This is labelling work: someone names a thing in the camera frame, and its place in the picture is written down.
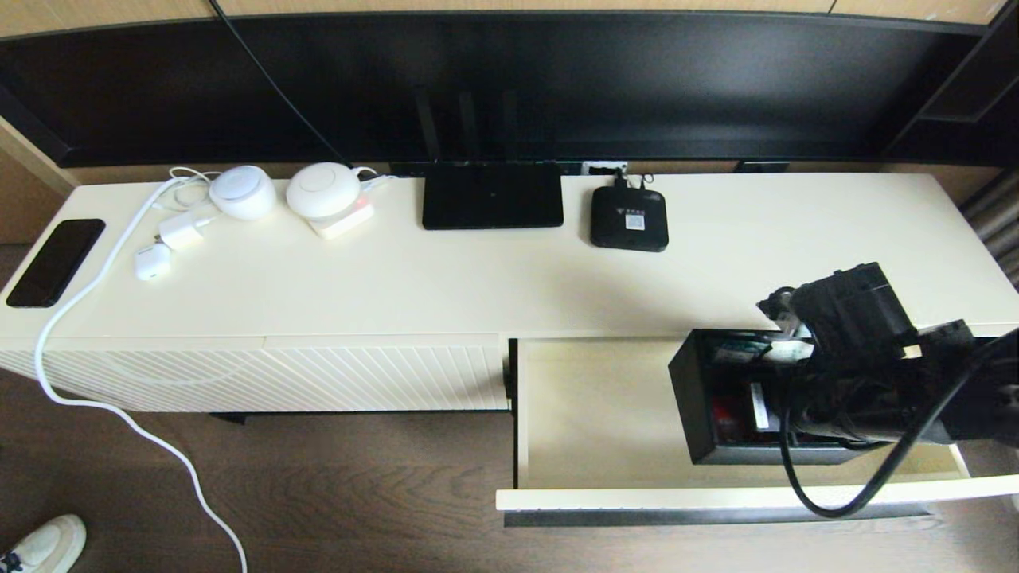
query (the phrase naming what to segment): ribbed cabinet door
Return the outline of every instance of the ribbed cabinet door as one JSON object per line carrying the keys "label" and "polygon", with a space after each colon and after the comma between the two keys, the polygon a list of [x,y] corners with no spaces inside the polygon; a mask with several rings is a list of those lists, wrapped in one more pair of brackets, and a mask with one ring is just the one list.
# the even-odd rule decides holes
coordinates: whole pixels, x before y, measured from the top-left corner
{"label": "ribbed cabinet door", "polygon": [[35,378],[31,350],[4,350],[0,352],[0,368]]}
{"label": "ribbed cabinet door", "polygon": [[58,351],[45,365],[57,387],[155,412],[350,410],[329,402],[261,350]]}
{"label": "ribbed cabinet door", "polygon": [[265,350],[353,410],[505,410],[495,334],[269,338]]}

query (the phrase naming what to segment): black box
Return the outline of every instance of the black box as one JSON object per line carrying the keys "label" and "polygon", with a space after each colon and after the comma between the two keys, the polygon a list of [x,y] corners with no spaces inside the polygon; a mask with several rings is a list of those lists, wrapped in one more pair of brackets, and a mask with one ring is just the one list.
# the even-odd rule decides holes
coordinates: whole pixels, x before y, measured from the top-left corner
{"label": "black box", "polygon": [[[779,432],[756,429],[749,381],[777,382],[779,366],[760,356],[772,342],[788,340],[775,331],[690,332],[668,373],[694,464],[782,464]],[[860,454],[822,438],[790,449],[796,465],[837,465]]]}
{"label": "black box", "polygon": [[616,185],[591,196],[591,244],[660,253],[668,246],[665,198],[649,189]]}

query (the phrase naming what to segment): black cable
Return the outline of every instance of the black cable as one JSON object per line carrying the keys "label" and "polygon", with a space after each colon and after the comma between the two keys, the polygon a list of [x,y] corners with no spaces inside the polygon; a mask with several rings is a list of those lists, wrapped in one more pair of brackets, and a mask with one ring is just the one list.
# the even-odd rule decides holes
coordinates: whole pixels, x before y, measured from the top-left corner
{"label": "black cable", "polygon": [[212,9],[216,11],[216,14],[219,16],[219,19],[226,24],[226,28],[230,29],[230,32],[233,34],[233,37],[237,39],[237,43],[240,44],[240,47],[245,49],[245,52],[248,53],[248,56],[252,59],[253,62],[255,62],[255,65],[259,68],[259,71],[261,71],[262,75],[264,75],[266,81],[269,82],[269,85],[272,86],[272,89],[276,91],[276,94],[278,94],[279,97],[282,98],[283,102],[285,102],[286,105],[289,106],[290,111],[292,111],[294,115],[297,115],[302,121],[304,121],[305,125],[307,125],[308,128],[311,129],[313,134],[315,134],[315,137],[317,137],[319,141],[322,142],[322,145],[326,146],[329,149],[329,151],[331,151],[332,154],[335,155],[337,159],[339,159],[340,163],[346,165],[347,167],[351,167],[351,164],[346,161],[346,159],[344,159],[343,156],[340,155],[338,151],[336,151],[336,148],[332,147],[332,144],[329,143],[329,140],[325,139],[325,136],[323,136],[318,129],[316,129],[315,125],[312,125],[312,122],[309,121],[308,118],[305,117],[303,113],[301,113],[301,110],[298,109],[298,106],[293,105],[293,102],[290,101],[290,98],[286,97],[286,94],[284,94],[283,91],[279,88],[279,86],[276,85],[276,81],[272,79],[272,75],[269,75],[269,71],[266,70],[265,66],[262,65],[262,62],[260,62],[259,59],[255,57],[255,53],[252,52],[252,49],[248,47],[248,43],[245,42],[245,39],[240,37],[240,34],[237,32],[237,29],[233,28],[233,22],[230,21],[230,18],[226,17],[226,13],[223,12],[223,9],[219,7],[219,2],[217,2],[216,0],[209,0],[209,5],[211,5]]}
{"label": "black cable", "polygon": [[803,505],[806,506],[808,510],[828,519],[848,517],[862,510],[867,503],[877,494],[877,491],[880,490],[884,483],[888,482],[888,480],[892,477],[892,474],[895,473],[895,470],[900,464],[902,464],[903,460],[906,459],[906,456],[913,448],[913,445],[915,445],[917,439],[919,439],[919,437],[927,431],[930,424],[934,423],[937,417],[942,414],[942,411],[945,410],[945,407],[952,402],[953,398],[955,398],[955,395],[958,394],[962,386],[966,385],[966,382],[973,377],[973,374],[975,374],[984,365],[987,357],[993,355],[999,347],[1005,345],[1006,343],[1010,343],[1015,346],[1017,332],[1019,332],[1019,329],[1012,330],[1008,334],[996,338],[977,349],[959,370],[958,374],[956,374],[953,382],[949,384],[945,393],[930,405],[927,409],[926,415],[916,416],[913,419],[913,422],[908,426],[902,438],[896,442],[895,448],[893,448],[892,452],[887,458],[884,458],[880,467],[877,468],[874,475],[869,481],[867,481],[867,484],[863,486],[863,489],[861,489],[851,502],[841,508],[822,508],[813,503],[803,490],[803,486],[800,485],[799,478],[796,477],[796,470],[793,468],[793,460],[789,455],[789,413],[790,410],[792,410],[792,400],[790,400],[790,395],[792,393],[787,393],[786,404],[783,407],[782,412],[782,423],[779,429],[779,448],[782,450],[782,465],[786,468],[786,475],[789,477],[789,484],[793,486],[793,491],[796,492],[796,497],[803,502]]}
{"label": "black cable", "polygon": [[881,446],[888,446],[890,441],[850,441],[848,439],[840,439],[839,446],[842,446],[846,450],[851,452],[870,452],[871,450],[877,450]]}

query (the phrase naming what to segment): white cabinet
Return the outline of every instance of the white cabinet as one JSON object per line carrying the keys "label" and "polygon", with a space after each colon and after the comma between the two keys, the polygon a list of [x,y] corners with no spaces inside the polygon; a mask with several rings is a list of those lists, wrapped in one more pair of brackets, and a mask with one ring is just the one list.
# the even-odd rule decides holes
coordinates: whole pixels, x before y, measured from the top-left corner
{"label": "white cabinet", "polygon": [[[782,466],[690,461],[666,365],[681,340],[522,341],[517,489],[505,512],[652,510],[692,520],[757,511],[806,517]],[[859,491],[887,449],[798,470],[821,505]],[[875,507],[1019,492],[1019,475],[972,478],[956,446],[916,446]]]}
{"label": "white cabinet", "polygon": [[[0,366],[35,377],[28,344]],[[135,411],[507,408],[494,334],[54,341],[44,364],[55,386]]]}

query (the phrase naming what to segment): wooden floor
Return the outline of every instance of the wooden floor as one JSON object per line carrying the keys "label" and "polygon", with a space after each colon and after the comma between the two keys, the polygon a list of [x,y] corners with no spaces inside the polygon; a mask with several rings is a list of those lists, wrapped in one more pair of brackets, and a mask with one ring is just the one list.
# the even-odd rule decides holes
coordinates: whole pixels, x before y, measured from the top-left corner
{"label": "wooden floor", "polygon": [[[869,522],[505,529],[494,506],[513,485],[506,413],[138,418],[192,456],[253,573],[1019,571],[1019,519],[1004,500]],[[5,372],[0,511],[4,545],[81,515],[89,542],[73,573],[237,570],[176,460]]]}

